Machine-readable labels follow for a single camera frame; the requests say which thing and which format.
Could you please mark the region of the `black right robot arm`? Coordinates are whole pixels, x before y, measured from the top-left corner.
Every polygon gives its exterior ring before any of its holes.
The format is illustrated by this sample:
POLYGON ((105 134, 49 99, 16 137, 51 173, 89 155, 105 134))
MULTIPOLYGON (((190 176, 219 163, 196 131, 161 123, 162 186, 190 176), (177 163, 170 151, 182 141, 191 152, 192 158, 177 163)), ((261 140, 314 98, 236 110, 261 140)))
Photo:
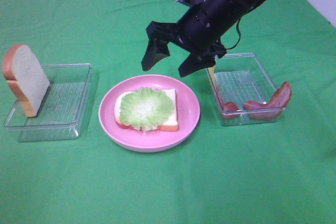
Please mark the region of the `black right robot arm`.
POLYGON ((170 42, 188 51, 179 66, 181 77, 215 65, 215 58, 227 53, 221 36, 239 20, 266 0, 174 0, 189 7, 176 23, 150 22, 149 38, 142 69, 150 70, 170 55, 170 42))

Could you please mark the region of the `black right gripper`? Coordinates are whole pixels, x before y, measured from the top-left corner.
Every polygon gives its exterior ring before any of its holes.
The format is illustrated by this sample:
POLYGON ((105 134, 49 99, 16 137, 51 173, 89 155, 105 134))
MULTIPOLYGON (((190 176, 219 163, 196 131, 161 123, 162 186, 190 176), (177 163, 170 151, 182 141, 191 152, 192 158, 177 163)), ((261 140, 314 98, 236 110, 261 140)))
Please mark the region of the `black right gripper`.
POLYGON ((170 42, 190 54, 178 68, 180 77, 215 65, 215 57, 227 53, 221 36, 227 31, 227 3, 202 2, 191 7, 176 23, 152 21, 146 28, 149 43, 141 61, 149 71, 160 60, 170 56, 170 42))

